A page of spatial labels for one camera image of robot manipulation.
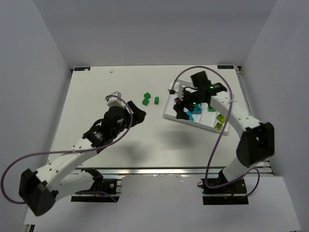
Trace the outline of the teal square lego brick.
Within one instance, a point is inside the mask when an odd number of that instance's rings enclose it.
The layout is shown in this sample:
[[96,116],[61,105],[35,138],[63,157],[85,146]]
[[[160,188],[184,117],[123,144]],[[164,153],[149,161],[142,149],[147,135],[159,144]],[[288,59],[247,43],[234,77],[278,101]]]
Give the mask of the teal square lego brick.
[[200,104],[196,104],[192,114],[199,115],[202,113],[202,106]]

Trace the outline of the teal long lego brick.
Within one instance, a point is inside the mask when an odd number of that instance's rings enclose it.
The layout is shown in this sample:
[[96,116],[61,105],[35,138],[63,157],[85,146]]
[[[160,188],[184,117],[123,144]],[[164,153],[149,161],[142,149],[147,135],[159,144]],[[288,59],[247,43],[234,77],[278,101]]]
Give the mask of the teal long lego brick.
[[189,116],[190,121],[194,121],[194,117],[190,111],[186,111],[185,113]]

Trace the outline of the green lego brick top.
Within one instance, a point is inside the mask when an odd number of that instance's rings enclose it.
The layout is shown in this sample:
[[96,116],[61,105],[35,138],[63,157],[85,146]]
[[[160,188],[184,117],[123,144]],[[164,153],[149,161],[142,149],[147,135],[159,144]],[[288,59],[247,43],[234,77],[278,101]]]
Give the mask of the green lego brick top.
[[149,92],[146,92],[146,93],[144,94],[144,98],[145,98],[145,99],[151,98],[151,94],[150,94]]

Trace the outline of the white compartment sorting tray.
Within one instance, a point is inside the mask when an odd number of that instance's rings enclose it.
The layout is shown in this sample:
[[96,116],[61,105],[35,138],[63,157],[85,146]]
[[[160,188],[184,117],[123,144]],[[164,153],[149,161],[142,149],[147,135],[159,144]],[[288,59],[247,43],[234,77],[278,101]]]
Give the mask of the white compartment sorting tray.
[[[193,83],[188,82],[188,81],[183,81],[183,80],[178,80],[177,82],[181,83],[186,90],[190,92],[194,92],[193,88]],[[202,106],[202,113],[199,115],[192,114],[194,117],[194,121],[190,120],[184,120],[184,119],[177,119],[176,118],[176,112],[173,109],[173,106],[175,105],[174,99],[177,98],[176,94],[169,95],[165,104],[165,108],[163,111],[163,117],[166,119],[170,119],[176,122],[181,122],[190,126],[195,126],[204,130],[212,131],[219,133],[214,126],[216,125],[217,122],[217,116],[220,114],[218,111],[216,112],[209,112],[208,111],[208,105],[206,103],[201,103],[200,105]]]

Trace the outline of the yellow-green lego brick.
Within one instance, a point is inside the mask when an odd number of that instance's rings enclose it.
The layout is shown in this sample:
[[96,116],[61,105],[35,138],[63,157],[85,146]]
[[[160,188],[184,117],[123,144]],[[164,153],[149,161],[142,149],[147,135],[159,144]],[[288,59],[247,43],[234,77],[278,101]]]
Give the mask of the yellow-green lego brick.
[[226,122],[226,118],[222,114],[219,114],[216,118],[221,123],[225,123]]

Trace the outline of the lime lego brick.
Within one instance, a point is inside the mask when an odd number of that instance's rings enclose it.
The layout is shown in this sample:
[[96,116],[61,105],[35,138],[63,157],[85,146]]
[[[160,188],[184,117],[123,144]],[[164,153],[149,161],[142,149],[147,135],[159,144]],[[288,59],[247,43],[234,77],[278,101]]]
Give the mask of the lime lego brick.
[[216,125],[214,126],[218,131],[220,131],[223,127],[223,124],[221,124],[220,122],[217,122]]

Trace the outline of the green and yellow lego stack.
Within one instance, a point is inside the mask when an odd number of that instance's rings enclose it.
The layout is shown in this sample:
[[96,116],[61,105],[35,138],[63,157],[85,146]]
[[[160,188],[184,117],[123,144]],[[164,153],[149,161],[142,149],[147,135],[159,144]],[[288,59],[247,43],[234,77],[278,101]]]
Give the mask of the green and yellow lego stack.
[[210,105],[208,106],[208,111],[209,112],[216,112],[216,109],[214,109],[213,107],[211,107]]

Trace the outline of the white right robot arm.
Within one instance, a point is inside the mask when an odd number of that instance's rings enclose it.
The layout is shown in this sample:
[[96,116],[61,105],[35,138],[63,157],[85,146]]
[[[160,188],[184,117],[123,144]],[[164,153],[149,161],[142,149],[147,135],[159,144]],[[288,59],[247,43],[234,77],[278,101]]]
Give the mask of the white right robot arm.
[[274,126],[249,115],[237,102],[227,81],[211,83],[205,71],[191,76],[193,87],[186,90],[178,80],[169,85],[169,93],[178,95],[173,106],[177,119],[189,120],[184,111],[193,111],[194,106],[206,103],[216,109],[224,118],[223,127],[230,124],[237,132],[240,141],[236,149],[236,157],[219,174],[215,186],[209,189],[224,188],[243,178],[254,166],[275,153]]

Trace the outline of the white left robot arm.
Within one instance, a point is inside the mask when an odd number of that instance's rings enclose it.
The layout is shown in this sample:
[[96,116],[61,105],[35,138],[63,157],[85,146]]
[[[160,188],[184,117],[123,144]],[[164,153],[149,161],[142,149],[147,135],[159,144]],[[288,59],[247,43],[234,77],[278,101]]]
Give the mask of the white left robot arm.
[[35,171],[22,172],[19,195],[36,216],[48,212],[56,201],[79,191],[98,191],[103,176],[94,168],[85,168],[77,175],[70,172],[110,145],[122,131],[144,121],[146,112],[132,101],[114,101],[103,118],[83,134],[69,153]]

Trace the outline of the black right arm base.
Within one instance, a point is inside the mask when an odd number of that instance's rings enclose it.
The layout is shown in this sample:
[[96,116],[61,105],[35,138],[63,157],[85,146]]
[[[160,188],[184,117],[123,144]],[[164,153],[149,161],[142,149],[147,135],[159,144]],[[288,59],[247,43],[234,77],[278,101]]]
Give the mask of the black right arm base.
[[222,188],[209,188],[205,179],[201,179],[197,186],[202,189],[204,205],[248,205],[247,188],[244,179]]

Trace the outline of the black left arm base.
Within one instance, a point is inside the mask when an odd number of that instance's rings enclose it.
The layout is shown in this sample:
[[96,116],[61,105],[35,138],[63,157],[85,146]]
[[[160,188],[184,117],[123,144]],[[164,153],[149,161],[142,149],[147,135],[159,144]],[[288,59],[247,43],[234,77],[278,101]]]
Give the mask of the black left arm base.
[[104,177],[94,168],[82,169],[81,173],[91,174],[94,183],[90,189],[83,190],[71,196],[71,202],[79,203],[117,203],[121,193],[121,181]]

